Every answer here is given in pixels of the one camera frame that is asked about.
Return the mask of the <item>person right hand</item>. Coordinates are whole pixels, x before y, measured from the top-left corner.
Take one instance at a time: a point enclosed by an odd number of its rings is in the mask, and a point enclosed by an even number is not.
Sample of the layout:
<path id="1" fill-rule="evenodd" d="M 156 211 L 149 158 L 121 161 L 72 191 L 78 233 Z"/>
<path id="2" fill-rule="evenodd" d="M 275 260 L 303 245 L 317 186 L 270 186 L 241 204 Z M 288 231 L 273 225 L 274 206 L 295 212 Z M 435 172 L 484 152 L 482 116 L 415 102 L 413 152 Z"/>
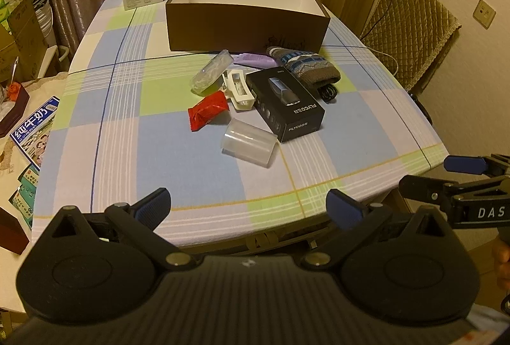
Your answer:
<path id="1" fill-rule="evenodd" d="M 497 284 L 502 290 L 510 289 L 510 246 L 497 237 L 492 247 L 494 273 Z"/>

